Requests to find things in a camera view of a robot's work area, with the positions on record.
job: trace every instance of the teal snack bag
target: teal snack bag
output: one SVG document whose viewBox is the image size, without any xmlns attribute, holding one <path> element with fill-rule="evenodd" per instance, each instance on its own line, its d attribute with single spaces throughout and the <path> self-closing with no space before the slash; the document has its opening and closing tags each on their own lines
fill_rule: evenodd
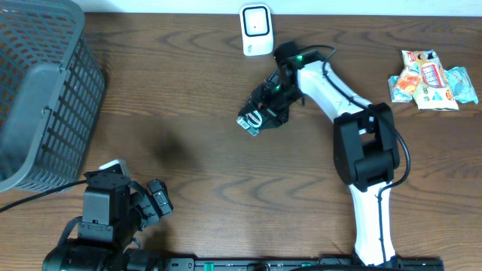
<svg viewBox="0 0 482 271">
<path fill-rule="evenodd" d="M 456 101 L 461 103 L 479 103 L 474 86 L 472 86 L 470 77 L 464 67 L 454 67 L 449 71 L 445 71 L 445 74 Z"/>
</svg>

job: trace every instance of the plastic basket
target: plastic basket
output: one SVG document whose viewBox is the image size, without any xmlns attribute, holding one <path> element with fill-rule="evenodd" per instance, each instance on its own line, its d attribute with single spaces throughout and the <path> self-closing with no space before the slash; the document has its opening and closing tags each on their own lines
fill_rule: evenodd
<svg viewBox="0 0 482 271">
<path fill-rule="evenodd" d="M 0 1 L 0 192 L 77 181 L 105 93 L 69 0 Z"/>
</svg>

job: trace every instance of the orange package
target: orange package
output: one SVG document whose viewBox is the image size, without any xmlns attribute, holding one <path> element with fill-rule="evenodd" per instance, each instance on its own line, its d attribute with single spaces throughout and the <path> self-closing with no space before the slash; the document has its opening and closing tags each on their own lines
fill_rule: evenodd
<svg viewBox="0 0 482 271">
<path fill-rule="evenodd" d="M 418 87 L 421 80 L 422 78 L 417 70 L 411 67 L 405 67 L 393 88 L 395 91 L 411 97 L 415 93 L 416 87 Z"/>
</svg>

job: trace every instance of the wood grain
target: wood grain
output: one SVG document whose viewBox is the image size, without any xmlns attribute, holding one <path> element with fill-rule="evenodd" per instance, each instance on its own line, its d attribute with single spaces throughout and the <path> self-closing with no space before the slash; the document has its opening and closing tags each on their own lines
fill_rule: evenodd
<svg viewBox="0 0 482 271">
<path fill-rule="evenodd" d="M 273 16 L 277 44 L 330 44 L 356 92 L 388 102 L 400 49 L 435 49 L 465 66 L 482 99 L 482 19 Z M 153 251 L 198 257 L 350 254 L 352 200 L 332 162 L 332 125 L 316 105 L 253 138 L 236 124 L 275 63 L 244 57 L 232 15 L 88 14 L 85 34 L 109 88 L 84 170 L 125 159 L 133 178 L 163 179 L 175 214 L 138 237 Z M 391 104 L 413 171 L 392 192 L 392 240 L 406 257 L 440 256 L 447 270 L 480 270 L 482 126 L 479 105 L 458 112 Z M 0 269 L 40 269 L 85 187 L 2 213 Z M 3 193 L 3 206 L 30 193 Z"/>
</svg>

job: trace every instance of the pile of snack packages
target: pile of snack packages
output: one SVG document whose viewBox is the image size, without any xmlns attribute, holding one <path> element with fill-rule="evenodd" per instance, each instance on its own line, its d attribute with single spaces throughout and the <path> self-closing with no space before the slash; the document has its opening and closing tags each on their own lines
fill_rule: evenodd
<svg viewBox="0 0 482 271">
<path fill-rule="evenodd" d="M 389 79 L 392 102 L 415 100 L 419 109 L 459 110 L 456 101 L 478 103 L 463 67 L 445 71 L 433 50 L 402 52 L 405 68 Z"/>
</svg>

